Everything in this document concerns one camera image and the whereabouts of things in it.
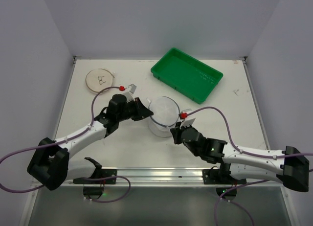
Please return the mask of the white mesh laundry bag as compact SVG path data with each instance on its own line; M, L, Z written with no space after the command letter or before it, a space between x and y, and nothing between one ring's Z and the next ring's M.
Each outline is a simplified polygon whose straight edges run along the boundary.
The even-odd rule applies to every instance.
M180 107L170 97L161 96L150 101L148 109L153 115L148 119L150 131L162 138L170 137L170 129L175 126L179 120Z

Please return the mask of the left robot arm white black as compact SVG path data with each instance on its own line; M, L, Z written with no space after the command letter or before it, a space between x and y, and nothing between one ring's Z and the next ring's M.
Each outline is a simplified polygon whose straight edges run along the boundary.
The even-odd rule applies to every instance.
M97 183L103 177L100 163L89 157L81 162L72 162L71 158L111 135L120 122L128 119L140 121L153 114L138 97L128 99L123 94L115 94L98 116L92 116L89 125L57 140L41 140L27 172L49 190L57 189L66 180L82 179Z

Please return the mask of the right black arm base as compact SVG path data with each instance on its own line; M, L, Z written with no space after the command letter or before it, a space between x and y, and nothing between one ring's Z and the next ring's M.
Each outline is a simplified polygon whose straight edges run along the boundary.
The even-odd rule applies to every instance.
M209 169L202 170L203 184L208 185L230 185L230 187L216 187L216 193L220 196L228 189L237 186L238 184L246 184L246 179L236 180L231 177L231 164L222 163L219 167L213 166Z

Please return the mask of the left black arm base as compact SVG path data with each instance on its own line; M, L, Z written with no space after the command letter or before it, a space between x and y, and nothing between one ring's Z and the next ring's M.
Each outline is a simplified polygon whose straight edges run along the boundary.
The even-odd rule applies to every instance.
M102 168L102 165L90 157L83 161L70 161L68 163L67 179L73 179L74 184L96 184L99 187L83 187L83 195L86 199L99 199L104 193L105 184L115 184L116 179L98 179L117 175L117 169Z

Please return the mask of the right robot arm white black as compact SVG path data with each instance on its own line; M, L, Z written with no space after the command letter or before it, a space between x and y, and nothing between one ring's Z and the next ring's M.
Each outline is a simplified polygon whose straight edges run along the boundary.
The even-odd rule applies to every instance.
M224 140L206 138L192 126L170 130L175 144L183 144L194 156L211 164L220 164L218 178L257 179L282 183L284 187L308 192L310 162L306 154L292 146L284 150L254 150L233 147Z

